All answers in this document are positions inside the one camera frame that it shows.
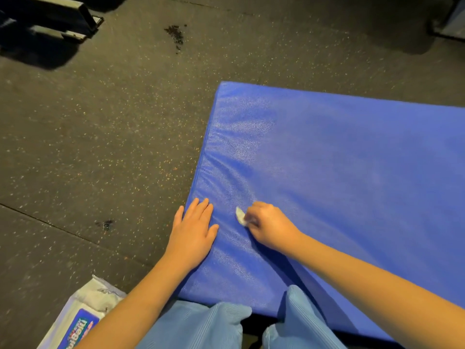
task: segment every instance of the wipes package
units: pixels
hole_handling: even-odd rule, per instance
[[[68,299],[37,349],[72,349],[125,296],[93,276]]]

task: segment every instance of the light blue pants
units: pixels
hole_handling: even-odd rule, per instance
[[[148,331],[137,349],[240,349],[240,322],[251,313],[248,306],[226,302],[208,308],[194,302],[176,301]],[[262,341],[264,349],[346,348],[295,285],[287,290],[284,322],[268,327]]]

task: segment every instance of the person's right hand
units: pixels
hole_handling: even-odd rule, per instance
[[[272,204],[254,202],[247,209],[245,221],[253,237],[261,244],[290,255],[303,234]]]

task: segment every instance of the blue mat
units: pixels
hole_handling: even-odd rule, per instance
[[[221,83],[188,199],[210,198],[220,228],[180,297],[280,317],[296,284],[331,329],[389,339],[251,239],[234,210],[263,200],[326,245],[465,307],[464,130],[463,108]]]

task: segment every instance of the person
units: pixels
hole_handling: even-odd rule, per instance
[[[184,217],[183,211],[183,206],[179,207],[174,216],[166,252],[159,262],[81,340],[78,349],[134,348],[152,326],[156,327],[157,318],[168,299],[189,272],[208,255],[218,233],[217,224],[209,227],[213,205],[208,199],[202,202],[195,199]],[[300,232],[273,205],[255,202],[247,209],[245,219],[258,242],[314,271],[405,348],[465,348],[465,310],[461,307],[385,270],[323,245]],[[297,308],[300,309],[297,312],[311,311],[306,307]],[[184,312],[184,317],[187,318],[193,309]],[[313,317],[305,313],[301,315],[310,318],[311,323],[315,322]],[[325,324],[318,326],[317,333],[322,338],[329,338],[333,347],[341,347],[331,339],[330,330],[323,328]],[[174,335],[182,337],[187,332],[186,329]],[[155,343],[152,347],[161,348],[156,342],[156,338],[152,340]],[[197,346],[192,344],[190,347],[203,346],[197,343]]]

